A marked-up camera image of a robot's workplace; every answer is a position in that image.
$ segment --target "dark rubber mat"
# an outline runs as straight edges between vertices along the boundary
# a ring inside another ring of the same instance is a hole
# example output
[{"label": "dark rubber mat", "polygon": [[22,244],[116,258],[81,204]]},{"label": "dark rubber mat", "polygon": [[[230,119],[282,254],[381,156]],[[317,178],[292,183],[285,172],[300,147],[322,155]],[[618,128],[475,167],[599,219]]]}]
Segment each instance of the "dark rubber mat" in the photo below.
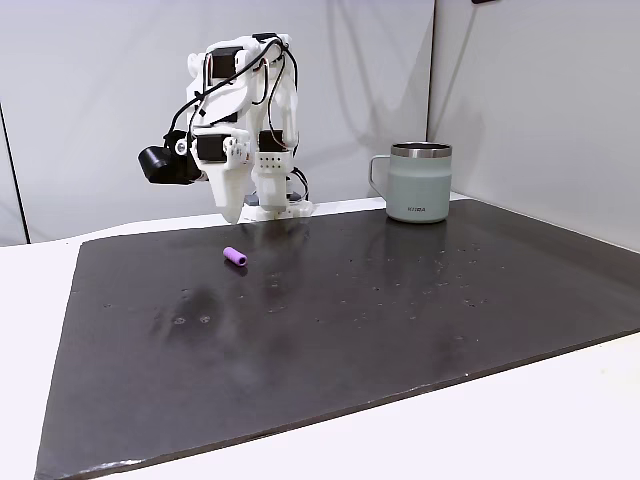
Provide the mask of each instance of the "dark rubber mat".
[{"label": "dark rubber mat", "polygon": [[88,242],[36,479],[234,445],[639,327],[639,255],[472,200],[435,225],[370,211]]}]

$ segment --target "gray wall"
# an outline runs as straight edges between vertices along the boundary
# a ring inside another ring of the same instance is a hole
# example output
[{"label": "gray wall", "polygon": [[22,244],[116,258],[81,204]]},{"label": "gray wall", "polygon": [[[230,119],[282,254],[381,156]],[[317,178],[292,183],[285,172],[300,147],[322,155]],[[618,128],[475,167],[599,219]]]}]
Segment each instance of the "gray wall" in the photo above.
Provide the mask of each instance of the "gray wall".
[{"label": "gray wall", "polygon": [[438,1],[429,138],[453,144],[454,189],[640,249],[638,19],[632,0]]},{"label": "gray wall", "polygon": [[292,35],[299,166],[316,202],[363,197],[371,155],[424,138],[432,0],[0,0],[0,92],[35,241],[215,211],[208,185],[153,186],[137,162],[219,40]]},{"label": "gray wall", "polygon": [[18,197],[9,163],[4,129],[0,123],[0,247],[23,243],[25,243],[24,227],[18,208]]}]

